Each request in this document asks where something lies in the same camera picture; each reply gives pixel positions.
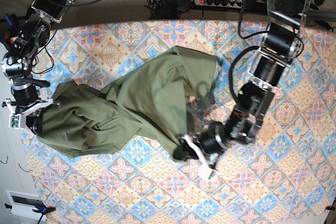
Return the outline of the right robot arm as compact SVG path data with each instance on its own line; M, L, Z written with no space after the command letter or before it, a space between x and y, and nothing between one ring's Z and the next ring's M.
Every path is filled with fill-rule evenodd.
M53 99L43 100L38 88L48 88L50 83L33 78L32 70L37 62L37 53L47 45L50 30L60 23L68 7L75 0L34 0L27 11L26 20L19 24L16 18L5 15L9 35L1 37L7 53L2 59L2 72L11 84L12 99L2 106L8 107L9 127L29 128L35 135L42 132L43 110L50 105L59 105Z

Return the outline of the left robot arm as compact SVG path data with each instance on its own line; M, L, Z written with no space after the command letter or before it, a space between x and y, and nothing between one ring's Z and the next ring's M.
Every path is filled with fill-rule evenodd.
M261 54L252 77L238 93L232 93L236 104L228 121L213 122L200 135L180 136L180 145L173 153L174 159L184 161L208 157L214 153L223 154L234 144L247 145L255 141L284 70L303 51L301 26L311 19L335 20L335 13L312 10L309 3L310 0L267 0L267 13L271 22L261 33L261 44L241 52L228 71L228 82L232 84L233 71L239 60L251 51Z

